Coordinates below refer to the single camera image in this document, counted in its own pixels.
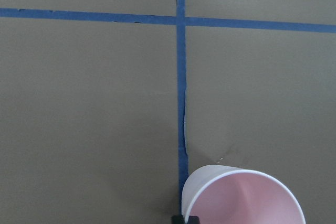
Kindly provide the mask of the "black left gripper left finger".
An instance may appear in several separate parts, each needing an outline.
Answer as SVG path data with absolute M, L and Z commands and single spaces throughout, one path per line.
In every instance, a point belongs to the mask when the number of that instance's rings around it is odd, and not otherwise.
M 182 215 L 174 215 L 171 217 L 171 224 L 185 224 L 184 217 Z

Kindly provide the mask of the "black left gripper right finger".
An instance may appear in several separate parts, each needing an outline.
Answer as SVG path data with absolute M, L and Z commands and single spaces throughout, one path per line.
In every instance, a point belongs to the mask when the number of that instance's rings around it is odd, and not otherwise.
M 198 216 L 189 216 L 188 218 L 188 224 L 200 224 L 199 221 L 199 217 Z

